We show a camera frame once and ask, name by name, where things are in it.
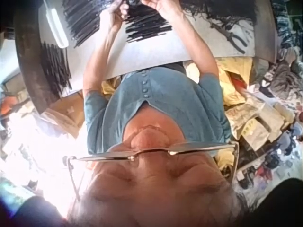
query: orange object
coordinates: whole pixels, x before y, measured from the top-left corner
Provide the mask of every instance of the orange object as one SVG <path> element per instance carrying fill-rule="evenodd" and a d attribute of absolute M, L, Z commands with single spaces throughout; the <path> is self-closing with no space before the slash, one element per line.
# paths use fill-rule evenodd
<path fill-rule="evenodd" d="M 1 103 L 0 115 L 7 114 L 14 105 L 18 104 L 18 100 L 14 96 L 5 97 Z"/>

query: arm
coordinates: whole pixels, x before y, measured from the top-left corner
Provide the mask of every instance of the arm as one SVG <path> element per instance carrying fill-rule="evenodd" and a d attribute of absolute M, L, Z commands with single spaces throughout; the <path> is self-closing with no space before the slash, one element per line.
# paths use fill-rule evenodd
<path fill-rule="evenodd" d="M 110 49 L 113 46 L 116 35 L 121 28 L 122 22 L 126 19 L 127 10 L 122 0 L 115 0 L 108 9 L 100 13 L 100 22 L 105 36 L 99 38 L 90 60 L 86 66 L 83 76 L 83 96 L 90 91 L 101 91 L 101 83 L 106 77 L 107 60 Z"/>
<path fill-rule="evenodd" d="M 212 73 L 218 76 L 218 66 L 211 50 L 195 31 L 185 14 L 183 12 L 178 14 L 171 21 L 171 24 L 198 67 L 200 76 L 205 73 Z"/>
<path fill-rule="evenodd" d="M 197 65 L 200 75 L 213 73 L 218 76 L 218 67 L 211 50 L 183 13 L 179 0 L 142 0 L 142 3 L 157 10 L 171 23 Z"/>
<path fill-rule="evenodd" d="M 100 46 L 96 47 L 86 66 L 83 76 L 83 96 L 90 91 L 101 91 L 101 83 L 107 73 L 107 60 L 111 47 L 116 38 L 116 32 L 110 30 L 106 37 L 101 41 Z"/>

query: nose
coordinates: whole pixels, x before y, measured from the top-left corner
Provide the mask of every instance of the nose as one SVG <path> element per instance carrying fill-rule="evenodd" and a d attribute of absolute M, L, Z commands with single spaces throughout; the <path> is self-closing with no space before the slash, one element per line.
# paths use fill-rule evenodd
<path fill-rule="evenodd" d="M 165 151 L 142 153 L 138 156 L 136 169 L 139 179 L 153 177 L 155 180 L 167 180 L 172 169 L 172 160 Z"/>

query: workbench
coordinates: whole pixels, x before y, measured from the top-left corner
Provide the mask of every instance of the workbench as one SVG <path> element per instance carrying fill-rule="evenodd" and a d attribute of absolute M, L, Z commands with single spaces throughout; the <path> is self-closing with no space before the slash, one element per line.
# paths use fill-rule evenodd
<path fill-rule="evenodd" d="M 225 36 L 215 29 L 211 29 L 210 23 L 203 17 L 189 17 L 189 20 L 209 45 L 215 57 L 256 56 L 274 62 L 276 59 L 276 30 L 270 3 L 269 0 L 256 0 L 256 3 L 257 24 L 252 26 L 247 21 L 241 21 L 240 26 L 234 25 L 231 30 L 248 44 L 248 47 L 245 48 L 240 42 L 237 43 L 245 50 L 245 54 L 238 52 L 227 42 Z M 58 11 L 60 21 L 70 41 L 67 53 L 72 90 L 67 89 L 64 92 L 63 96 L 67 96 L 82 89 L 83 73 L 87 61 L 94 50 L 95 40 L 101 34 L 97 32 L 80 47 L 73 48 L 74 41 L 69 35 L 63 17 L 61 1 L 53 1 L 52 4 L 52 7 Z M 26 10 L 17 9 L 14 23 L 20 69 L 29 95 L 38 112 L 41 113 L 57 99 L 50 92 L 39 63 L 40 42 L 55 44 L 46 20 L 45 6 L 41 5 L 39 8 L 33 7 Z M 110 53 L 107 78 L 157 65 L 190 60 L 190 56 L 174 31 L 129 44 L 126 43 L 127 36 L 124 31 L 123 25 Z"/>

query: red object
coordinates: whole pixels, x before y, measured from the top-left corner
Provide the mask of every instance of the red object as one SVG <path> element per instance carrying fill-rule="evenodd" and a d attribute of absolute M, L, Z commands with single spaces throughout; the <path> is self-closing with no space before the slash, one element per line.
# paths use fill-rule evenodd
<path fill-rule="evenodd" d="M 299 121 L 303 123 L 303 112 L 299 114 Z"/>
<path fill-rule="evenodd" d="M 241 88 L 244 88 L 246 89 L 247 88 L 247 84 L 244 82 L 244 81 L 241 81 L 239 79 L 236 79 L 235 77 L 233 76 L 230 76 L 231 80 L 232 80 L 232 83 L 233 85 L 237 88 L 237 87 L 241 87 Z"/>

